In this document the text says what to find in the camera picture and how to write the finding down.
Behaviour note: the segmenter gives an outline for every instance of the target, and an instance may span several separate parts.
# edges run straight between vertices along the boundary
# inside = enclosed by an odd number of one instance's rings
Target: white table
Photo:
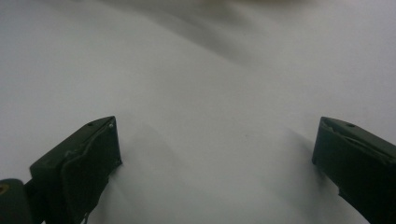
[[[394,0],[1,0],[0,179],[115,115],[89,223],[368,223],[311,163],[318,122],[396,142]]]

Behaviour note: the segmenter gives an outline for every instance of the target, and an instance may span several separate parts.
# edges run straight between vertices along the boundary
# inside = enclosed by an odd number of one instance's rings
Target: black object
[[[396,223],[396,146],[354,124],[321,118],[312,162],[370,223]]]
[[[36,161],[26,185],[0,181],[0,223],[79,224],[121,164],[115,117],[92,121]]]

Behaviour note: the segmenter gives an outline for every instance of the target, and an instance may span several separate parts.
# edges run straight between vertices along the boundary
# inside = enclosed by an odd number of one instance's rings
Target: white surface
[[[0,0],[0,179],[115,115],[90,223],[367,223],[311,164],[321,116],[395,143],[394,0]]]

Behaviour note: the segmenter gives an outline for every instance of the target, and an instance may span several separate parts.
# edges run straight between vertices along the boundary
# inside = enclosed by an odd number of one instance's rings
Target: blurry object
[[[354,124],[321,118],[312,162],[370,223],[396,223],[396,146]]]
[[[92,121],[31,167],[32,179],[0,181],[0,223],[79,224],[122,164],[115,117]]]

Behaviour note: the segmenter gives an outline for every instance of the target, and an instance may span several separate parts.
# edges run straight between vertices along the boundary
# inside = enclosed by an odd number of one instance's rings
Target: gray surface
[[[0,178],[115,115],[90,223],[367,223],[310,158],[320,116],[395,143],[395,7],[0,0]]]

